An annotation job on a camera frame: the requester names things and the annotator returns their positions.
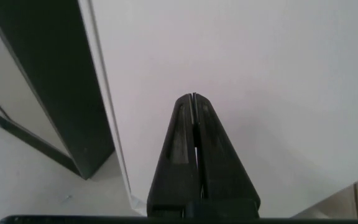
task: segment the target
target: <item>black plastic part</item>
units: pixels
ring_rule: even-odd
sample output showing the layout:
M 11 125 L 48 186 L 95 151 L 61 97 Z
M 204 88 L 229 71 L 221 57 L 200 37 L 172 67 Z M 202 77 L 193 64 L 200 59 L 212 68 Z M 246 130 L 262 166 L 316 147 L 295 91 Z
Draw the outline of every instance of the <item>black plastic part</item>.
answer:
M 77 0 L 0 0 L 0 36 L 82 178 L 114 151 Z
M 251 199 L 237 198 L 229 200 L 191 202 L 186 206 L 185 218 L 259 218 L 258 209 Z
M 147 199 L 148 216 L 181 217 L 186 204 L 200 198 L 194 148 L 191 95 L 187 94 L 175 103 Z
M 259 196 L 211 103 L 175 104 L 155 171 L 148 217 L 258 218 Z
M 204 197 L 210 201 L 244 198 L 259 208 L 260 198 L 212 104 L 197 95 Z

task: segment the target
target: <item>white floor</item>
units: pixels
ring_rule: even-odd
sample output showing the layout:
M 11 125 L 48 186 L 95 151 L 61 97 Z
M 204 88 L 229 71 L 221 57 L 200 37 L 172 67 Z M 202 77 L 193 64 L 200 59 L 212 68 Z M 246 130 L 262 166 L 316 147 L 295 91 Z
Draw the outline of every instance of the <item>white floor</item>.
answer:
M 0 128 L 0 219 L 12 214 L 137 215 L 115 153 L 83 180 Z

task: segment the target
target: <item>black frame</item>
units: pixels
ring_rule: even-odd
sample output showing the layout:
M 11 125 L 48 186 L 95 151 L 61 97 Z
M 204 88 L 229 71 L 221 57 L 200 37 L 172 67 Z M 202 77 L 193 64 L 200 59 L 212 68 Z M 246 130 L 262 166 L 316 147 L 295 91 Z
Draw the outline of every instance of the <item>black frame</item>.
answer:
M 114 144 L 78 2 L 0 0 L 0 36 L 76 170 L 59 159 L 66 156 L 59 150 L 26 142 L 82 178 L 91 177 Z M 2 119 L 13 135 L 28 133 Z

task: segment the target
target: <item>white wall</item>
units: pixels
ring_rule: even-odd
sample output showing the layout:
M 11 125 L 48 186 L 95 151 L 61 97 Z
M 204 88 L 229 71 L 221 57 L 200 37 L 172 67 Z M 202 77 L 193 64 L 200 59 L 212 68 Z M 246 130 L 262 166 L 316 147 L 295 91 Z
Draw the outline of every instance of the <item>white wall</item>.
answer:
M 133 196 L 146 200 L 174 102 L 194 91 L 263 217 L 358 180 L 358 1 L 92 3 Z
M 68 155 L 57 132 L 54 130 L 1 38 L 0 105 L 13 121 Z

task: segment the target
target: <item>white surface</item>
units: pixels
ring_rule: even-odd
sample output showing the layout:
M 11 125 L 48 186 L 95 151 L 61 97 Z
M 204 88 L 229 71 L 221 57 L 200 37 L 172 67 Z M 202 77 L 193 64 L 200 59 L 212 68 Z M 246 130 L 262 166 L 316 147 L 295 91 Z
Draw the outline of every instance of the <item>white surface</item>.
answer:
M 136 215 L 115 154 L 85 181 L 0 128 L 0 219 L 12 214 Z
M 0 106 L 19 125 L 68 155 L 23 74 L 0 38 Z
M 86 37 L 88 38 L 89 49 L 91 51 L 96 76 L 98 78 L 98 84 L 102 95 L 104 108 L 106 110 L 106 116 L 109 122 L 109 127 L 112 132 L 114 148 L 116 149 L 125 189 L 130 204 L 132 207 L 134 207 L 135 206 L 134 203 L 136 203 L 136 200 L 133 200 L 131 197 L 131 190 L 129 188 L 128 175 L 126 172 L 124 157 L 122 155 L 121 143 L 117 134 L 117 124 L 114 119 L 113 107 L 112 107 L 111 97 L 109 94 L 109 87 L 106 83 L 106 71 L 105 71 L 106 68 L 104 67 L 104 63 L 102 60 L 103 56 L 100 49 L 98 31 L 95 27 L 92 4 L 90 0 L 78 0 L 78 4 L 80 6 L 81 16 L 86 30 Z
M 133 196 L 146 200 L 175 100 L 193 91 L 212 102 L 261 216 L 358 180 L 358 1 L 93 8 Z

